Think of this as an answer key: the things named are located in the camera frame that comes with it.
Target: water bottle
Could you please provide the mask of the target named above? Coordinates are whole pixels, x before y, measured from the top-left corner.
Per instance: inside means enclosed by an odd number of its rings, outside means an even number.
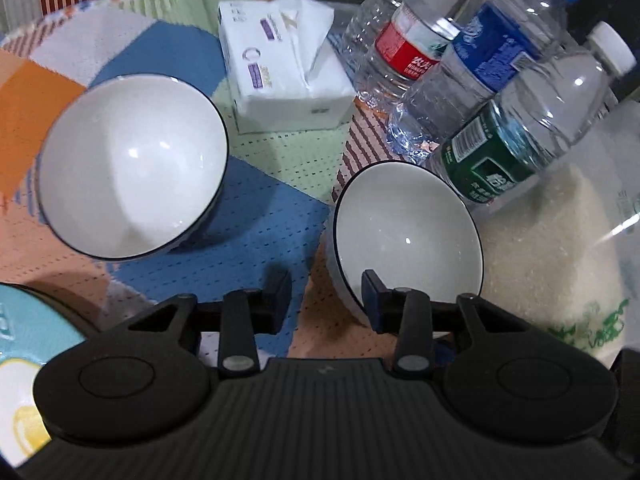
[[[365,0],[353,15],[340,42],[340,55],[354,72],[382,28],[403,0]]]
[[[487,203],[549,166],[596,120],[609,84],[636,64],[600,22],[584,47],[531,64],[424,165],[473,203]]]
[[[419,164],[531,60],[553,54],[575,0],[489,0],[387,121],[391,149]]]
[[[388,113],[439,62],[447,45],[486,0],[404,0],[356,73],[358,97]]]

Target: tissue paper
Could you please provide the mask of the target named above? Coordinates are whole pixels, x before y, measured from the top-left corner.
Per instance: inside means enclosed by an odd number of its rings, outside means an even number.
[[[355,90],[326,35],[334,10],[315,0],[226,0],[218,6],[238,130],[335,128]]]

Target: purple label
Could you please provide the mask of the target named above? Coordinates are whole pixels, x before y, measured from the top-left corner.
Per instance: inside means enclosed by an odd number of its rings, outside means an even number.
[[[254,88],[262,88],[262,76],[260,75],[260,67],[257,63],[251,63],[248,65],[249,74],[251,74],[251,82],[254,84]]]
[[[269,22],[265,19],[262,19],[260,20],[260,24],[262,25],[262,30],[264,30],[264,33],[267,35],[268,40],[275,40],[275,36],[273,35],[273,31],[271,30]]]

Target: ceramic bowl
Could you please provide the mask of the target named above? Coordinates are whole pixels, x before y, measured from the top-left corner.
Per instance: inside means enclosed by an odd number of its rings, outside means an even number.
[[[433,173],[407,162],[368,166],[345,186],[326,236],[327,267],[341,300],[362,323],[361,279],[373,269],[388,288],[434,301],[479,294],[482,248],[462,200]]]
[[[49,441],[33,380],[54,356],[84,341],[45,301],[0,283],[0,454],[16,467]]]
[[[212,208],[228,137],[219,111],[172,77],[131,75],[82,94],[51,127],[41,211],[65,244],[127,260],[171,248]]]

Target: bowl rim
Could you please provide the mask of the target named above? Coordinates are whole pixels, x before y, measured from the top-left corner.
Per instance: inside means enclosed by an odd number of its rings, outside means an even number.
[[[110,257],[106,257],[106,256],[98,256],[96,254],[89,254],[89,253],[87,253],[85,251],[81,251],[80,249],[74,247],[71,243],[67,242],[55,230],[55,228],[53,227],[51,222],[49,222],[49,218],[47,217],[47,212],[45,210],[44,205],[42,204],[42,193],[40,191],[40,165],[42,164],[42,158],[43,158],[42,154],[44,153],[44,151],[45,151],[45,149],[47,147],[47,143],[49,142],[51,131],[56,126],[56,124],[58,124],[58,121],[60,120],[62,115],[64,115],[64,113],[67,110],[69,110],[69,108],[71,108],[74,104],[76,104],[78,99],[80,99],[83,95],[86,95],[87,93],[92,92],[95,89],[100,88],[103,85],[106,85],[107,83],[110,83],[110,82],[113,82],[113,81],[116,81],[116,80],[120,81],[120,80],[138,78],[140,76],[155,76],[155,77],[159,77],[159,78],[163,78],[163,79],[171,79],[173,81],[177,81],[179,83],[187,85],[190,88],[193,88],[195,91],[197,91],[199,94],[201,94],[207,101],[209,101],[209,103],[211,104],[213,109],[218,114],[218,117],[220,118],[220,122],[222,123],[222,127],[225,130],[226,156],[225,156],[225,164],[224,164],[224,167],[222,168],[222,176],[220,177],[220,182],[218,184],[218,187],[216,188],[216,192],[213,194],[213,197],[211,198],[209,203],[207,203],[207,205],[205,206],[203,211],[198,215],[198,217],[191,224],[189,224],[188,227],[184,228],[180,232],[180,234],[178,234],[176,237],[172,238],[171,240],[165,242],[161,246],[158,246],[158,247],[156,247],[154,249],[145,251],[144,253],[132,254],[131,256],[121,256],[121,257],[110,256]],[[45,139],[44,139],[44,141],[42,143],[42,146],[40,147],[40,151],[38,152],[38,155],[36,156],[36,167],[35,167],[35,179],[34,180],[35,180],[35,192],[36,192],[36,200],[38,202],[38,208],[40,209],[40,213],[42,215],[42,218],[43,218],[45,224],[49,227],[50,231],[54,234],[54,236],[58,240],[60,240],[63,244],[65,244],[66,247],[68,247],[69,249],[75,251],[76,253],[82,254],[82,255],[87,256],[87,257],[89,257],[89,258],[91,258],[93,260],[98,260],[98,261],[101,261],[101,262],[127,262],[127,261],[130,261],[130,260],[137,260],[139,258],[144,258],[145,256],[150,256],[150,255],[155,254],[155,253],[157,253],[159,251],[165,250],[166,248],[168,248],[171,245],[175,244],[176,241],[179,240],[185,233],[190,231],[195,225],[199,224],[199,222],[204,219],[204,217],[212,209],[212,206],[216,203],[216,200],[218,199],[218,197],[220,196],[220,192],[222,191],[222,183],[223,183],[223,180],[225,179],[226,168],[228,167],[228,163],[229,163],[229,155],[230,155],[230,153],[229,153],[229,132],[228,132],[228,128],[226,127],[225,120],[223,119],[222,114],[220,113],[220,110],[215,105],[215,103],[202,90],[200,90],[199,88],[195,87],[191,83],[187,83],[186,81],[184,81],[184,80],[182,80],[180,78],[177,78],[177,77],[174,77],[174,76],[165,75],[165,74],[159,74],[159,73],[153,73],[153,72],[141,72],[141,73],[137,73],[137,74],[117,75],[117,76],[114,76],[114,77],[112,77],[110,79],[102,81],[101,83],[98,83],[96,86],[92,86],[91,88],[87,88],[77,98],[75,98],[72,102],[70,102],[67,106],[65,106],[62,109],[60,114],[56,117],[56,120],[49,127],[49,129],[47,131],[47,136],[45,137]]]
[[[469,209],[466,206],[466,204],[459,197],[459,195],[455,192],[455,190],[449,184],[447,184],[444,180],[442,180],[439,176],[437,176],[435,173],[433,173],[433,171],[428,170],[427,168],[424,168],[422,166],[418,166],[417,164],[414,164],[412,162],[407,162],[405,160],[379,160],[377,162],[374,162],[373,164],[369,164],[368,166],[365,166],[364,168],[361,168],[360,170],[358,170],[358,172],[356,174],[354,174],[349,179],[347,184],[345,184],[345,186],[342,188],[342,190],[340,192],[340,196],[338,197],[338,200],[335,203],[335,211],[334,211],[334,218],[333,218],[333,225],[332,225],[332,228],[333,228],[333,233],[332,233],[333,240],[332,240],[332,243],[334,245],[335,259],[336,259],[336,262],[337,262],[337,265],[338,265],[338,270],[340,271],[340,277],[341,277],[342,281],[344,282],[344,284],[347,286],[347,290],[349,291],[349,294],[351,295],[351,299],[353,301],[355,301],[356,305],[359,306],[360,309],[363,312],[365,312],[364,305],[358,299],[358,297],[354,293],[353,289],[351,288],[351,285],[349,284],[349,282],[347,280],[347,277],[344,274],[344,270],[342,269],[342,263],[340,262],[340,253],[338,252],[338,239],[337,239],[338,238],[337,237],[338,212],[339,212],[340,206],[342,205],[342,199],[346,195],[347,189],[349,188],[351,183],[354,180],[356,180],[356,178],[358,178],[361,173],[364,173],[369,168],[373,168],[374,166],[379,166],[380,164],[407,164],[409,166],[413,166],[414,168],[419,168],[420,170],[426,171],[431,176],[434,176],[441,183],[443,183],[445,186],[447,186],[449,188],[449,191],[452,193],[452,195],[460,201],[460,203],[465,208],[466,214],[468,215],[469,219],[471,220],[471,224],[473,225],[473,227],[474,227],[474,229],[476,231],[476,237],[478,238],[478,246],[480,247],[480,267],[481,267],[480,287],[478,288],[478,293],[476,294],[477,296],[480,296],[481,293],[482,293],[482,286],[484,285],[484,249],[482,248],[482,240],[480,239],[480,233],[478,231],[478,226],[476,225],[476,221],[474,220],[474,218],[471,216],[471,213],[469,212]]]

